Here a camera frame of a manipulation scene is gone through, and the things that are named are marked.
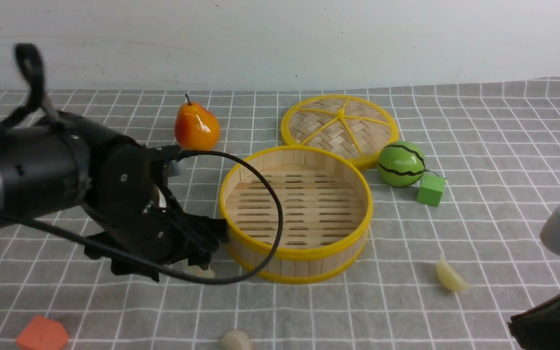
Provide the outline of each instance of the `green ball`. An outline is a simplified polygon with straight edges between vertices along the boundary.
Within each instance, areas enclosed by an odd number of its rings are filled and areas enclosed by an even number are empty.
[[[425,172],[425,155],[412,142],[391,142],[377,158],[377,171],[387,184],[395,187],[410,186]]]

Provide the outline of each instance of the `garlic clove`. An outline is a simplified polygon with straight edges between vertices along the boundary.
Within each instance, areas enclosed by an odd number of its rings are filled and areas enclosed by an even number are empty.
[[[211,270],[211,268],[209,267],[208,270],[202,270],[202,268],[200,268],[200,266],[198,265],[194,265],[194,266],[189,266],[187,264],[187,262],[183,262],[183,272],[189,274],[189,275],[194,275],[194,276],[198,276],[198,277],[205,277],[207,279],[214,279],[215,278],[215,272],[213,272],[213,270]]]
[[[449,265],[444,255],[440,256],[440,261],[436,264],[436,273],[440,284],[452,292],[464,292],[473,287]]]
[[[252,341],[242,330],[231,330],[220,339],[224,350],[253,350]]]

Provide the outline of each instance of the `orange cube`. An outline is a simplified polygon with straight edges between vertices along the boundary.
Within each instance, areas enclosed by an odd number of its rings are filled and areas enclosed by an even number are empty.
[[[21,350],[62,350],[69,341],[64,326],[52,319],[36,316],[16,338]]]

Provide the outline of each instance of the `woven bamboo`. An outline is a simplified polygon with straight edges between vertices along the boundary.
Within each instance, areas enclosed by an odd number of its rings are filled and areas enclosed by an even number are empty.
[[[358,169],[372,168],[389,142],[398,139],[395,120],[362,98],[323,95],[293,106],[282,118],[285,144],[324,149]]]
[[[362,252],[373,212],[358,169],[321,149],[282,146],[247,158],[277,193],[284,222],[280,248],[260,276],[281,283],[313,283],[349,267]],[[231,228],[228,250],[251,269],[271,249],[278,212],[249,170],[235,166],[220,190],[220,212]]]

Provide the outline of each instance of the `green cube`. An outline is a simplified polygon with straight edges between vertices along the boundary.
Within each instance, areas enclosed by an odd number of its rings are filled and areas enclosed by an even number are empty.
[[[428,206],[437,207],[440,204],[440,199],[442,199],[445,184],[446,179],[443,177],[431,174],[423,175],[416,201]]]

